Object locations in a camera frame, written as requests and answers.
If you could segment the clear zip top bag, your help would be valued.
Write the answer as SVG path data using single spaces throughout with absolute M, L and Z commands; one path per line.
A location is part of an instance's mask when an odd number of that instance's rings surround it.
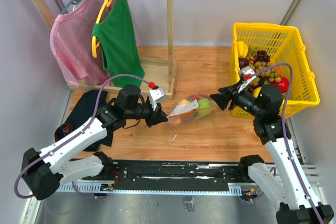
M 179 101 L 177 101 L 169 113 L 168 122 L 172 125 L 179 125 L 183 123 L 187 123 L 198 118 L 202 118 L 204 116 L 199 116 L 198 114 L 198 99 L 200 98 L 208 98 L 213 103 L 213 111 L 217 108 L 217 104 L 213 101 L 209 95 L 206 94 L 193 94 L 185 97 L 184 99 L 188 99 L 190 101 L 189 104 L 179 105 Z

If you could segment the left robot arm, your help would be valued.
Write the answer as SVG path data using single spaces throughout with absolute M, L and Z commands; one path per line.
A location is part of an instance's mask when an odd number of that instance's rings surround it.
M 76 161 L 72 158 L 108 134 L 125 128 L 127 120 L 145 120 L 148 127 L 167 122 L 167 115 L 161 106 L 166 98 L 164 90 L 153 82 L 149 88 L 145 99 L 139 87 L 126 85 L 115 99 L 94 109 L 92 117 L 60 141 L 40 151 L 28 149 L 23 154 L 21 172 L 15 181 L 16 196 L 23 198 L 18 191 L 20 180 L 28 186 L 32 197 L 44 200 L 61 185 L 77 179 L 89 176 L 108 179 L 112 175 L 112 166 L 109 157 L 103 152 Z

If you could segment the green custard apple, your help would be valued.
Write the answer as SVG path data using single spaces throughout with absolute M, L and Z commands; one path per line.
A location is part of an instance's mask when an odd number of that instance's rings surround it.
M 213 111 L 213 103 L 208 98 L 200 98 L 197 101 L 198 103 L 198 114 L 199 116 L 205 116 L 210 114 Z

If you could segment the yellow peach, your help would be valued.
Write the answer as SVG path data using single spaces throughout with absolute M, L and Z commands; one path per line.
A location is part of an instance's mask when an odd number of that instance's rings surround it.
M 183 100 L 181 100 L 181 101 L 179 101 L 179 105 L 186 105 L 186 104 L 189 104 L 190 103 L 190 101 L 188 100 L 188 99 L 183 99 Z

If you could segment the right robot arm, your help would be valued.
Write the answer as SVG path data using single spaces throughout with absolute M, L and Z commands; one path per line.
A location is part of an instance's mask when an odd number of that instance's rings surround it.
M 220 88 L 210 96 L 221 110 L 239 107 L 254 117 L 256 135 L 273 158 L 280 180 L 276 180 L 260 156 L 240 159 L 238 177 L 254 181 L 276 207 L 277 223 L 330 223 L 334 211 L 312 189 L 297 158 L 288 127 L 279 115 L 283 99 L 272 84 L 262 86 L 258 97 L 239 91 L 238 85 Z

